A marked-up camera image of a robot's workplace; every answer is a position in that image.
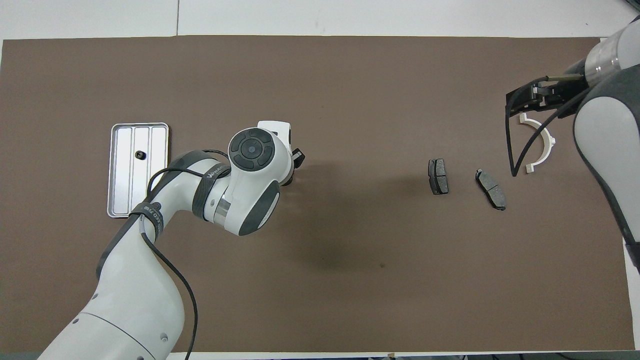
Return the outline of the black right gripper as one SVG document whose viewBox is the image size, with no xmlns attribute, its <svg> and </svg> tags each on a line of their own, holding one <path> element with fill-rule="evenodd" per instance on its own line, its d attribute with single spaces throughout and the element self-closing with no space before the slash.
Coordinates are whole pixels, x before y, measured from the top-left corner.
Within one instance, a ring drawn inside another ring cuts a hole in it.
<svg viewBox="0 0 640 360">
<path fill-rule="evenodd" d="M 589 88 L 583 74 L 548 76 L 507 93 L 507 114 L 557 110 Z"/>
</svg>

